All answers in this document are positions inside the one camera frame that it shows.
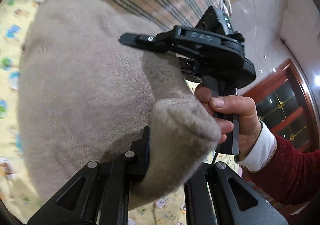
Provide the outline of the red sleeve forearm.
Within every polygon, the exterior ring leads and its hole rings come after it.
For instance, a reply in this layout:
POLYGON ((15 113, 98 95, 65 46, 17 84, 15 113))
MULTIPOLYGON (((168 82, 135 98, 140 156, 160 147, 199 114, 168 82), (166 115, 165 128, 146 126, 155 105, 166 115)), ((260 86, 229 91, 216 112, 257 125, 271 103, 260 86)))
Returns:
POLYGON ((319 150, 297 151, 284 138, 262 125, 250 153, 236 157, 253 183, 282 204, 301 204, 319 195, 319 150))

